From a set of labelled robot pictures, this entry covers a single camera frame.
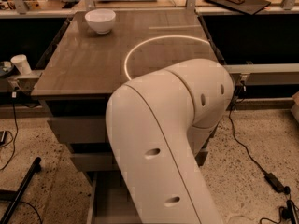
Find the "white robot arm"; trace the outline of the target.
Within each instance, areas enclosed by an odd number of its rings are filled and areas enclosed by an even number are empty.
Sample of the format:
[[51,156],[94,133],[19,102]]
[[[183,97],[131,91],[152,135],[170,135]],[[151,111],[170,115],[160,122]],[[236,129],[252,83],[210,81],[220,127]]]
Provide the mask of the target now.
[[132,79],[111,95],[108,140],[144,224],[224,224],[195,156],[233,92],[222,65],[193,59]]

